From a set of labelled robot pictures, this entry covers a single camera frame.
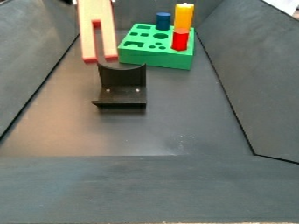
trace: shape sorter hole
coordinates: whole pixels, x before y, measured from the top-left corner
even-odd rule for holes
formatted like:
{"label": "shape sorter hole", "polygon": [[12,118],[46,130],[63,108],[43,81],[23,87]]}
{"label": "shape sorter hole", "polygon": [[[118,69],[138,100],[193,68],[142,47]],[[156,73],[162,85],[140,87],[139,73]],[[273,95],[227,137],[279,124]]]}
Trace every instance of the shape sorter hole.
{"label": "shape sorter hole", "polygon": [[135,42],[135,41],[127,41],[124,43],[124,46],[138,46],[138,47],[143,47],[146,43],[143,42]]}
{"label": "shape sorter hole", "polygon": [[151,26],[148,26],[148,25],[139,25],[138,27],[136,27],[136,29],[144,29],[144,30],[150,30],[151,29]]}
{"label": "shape sorter hole", "polygon": [[168,39],[168,35],[164,34],[164,33],[156,33],[156,34],[154,35],[154,37],[155,37],[156,39]]}

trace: yellow cylinder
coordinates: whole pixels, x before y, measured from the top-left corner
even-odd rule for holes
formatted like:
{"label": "yellow cylinder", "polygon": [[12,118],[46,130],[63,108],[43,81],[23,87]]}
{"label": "yellow cylinder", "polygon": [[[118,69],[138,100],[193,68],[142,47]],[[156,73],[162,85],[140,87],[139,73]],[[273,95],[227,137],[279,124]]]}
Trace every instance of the yellow cylinder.
{"label": "yellow cylinder", "polygon": [[190,30],[193,27],[194,4],[178,3],[175,5],[174,28]]}

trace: blue cylinder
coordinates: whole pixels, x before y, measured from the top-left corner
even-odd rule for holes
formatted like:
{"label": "blue cylinder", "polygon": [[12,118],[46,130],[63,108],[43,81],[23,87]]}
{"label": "blue cylinder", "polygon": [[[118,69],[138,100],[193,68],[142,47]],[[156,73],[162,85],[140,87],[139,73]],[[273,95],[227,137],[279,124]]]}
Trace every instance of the blue cylinder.
{"label": "blue cylinder", "polygon": [[171,28],[171,13],[158,12],[156,13],[156,25],[155,29],[160,31],[168,31]]}

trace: round hole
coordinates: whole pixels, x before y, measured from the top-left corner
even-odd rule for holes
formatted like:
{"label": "round hole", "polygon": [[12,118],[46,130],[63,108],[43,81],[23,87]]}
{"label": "round hole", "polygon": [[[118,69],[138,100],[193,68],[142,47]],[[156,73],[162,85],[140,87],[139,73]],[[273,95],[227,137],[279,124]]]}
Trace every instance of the round hole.
{"label": "round hole", "polygon": [[156,39],[168,39],[168,35],[164,34],[164,33],[156,33],[156,34],[154,35],[154,37],[155,37]]}

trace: red cylinder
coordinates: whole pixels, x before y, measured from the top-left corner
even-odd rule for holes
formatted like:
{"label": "red cylinder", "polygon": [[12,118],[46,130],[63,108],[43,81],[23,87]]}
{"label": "red cylinder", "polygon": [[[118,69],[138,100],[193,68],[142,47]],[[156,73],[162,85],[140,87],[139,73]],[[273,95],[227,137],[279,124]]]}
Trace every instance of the red cylinder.
{"label": "red cylinder", "polygon": [[175,51],[186,51],[189,46],[190,31],[176,28],[172,32],[172,49]]}

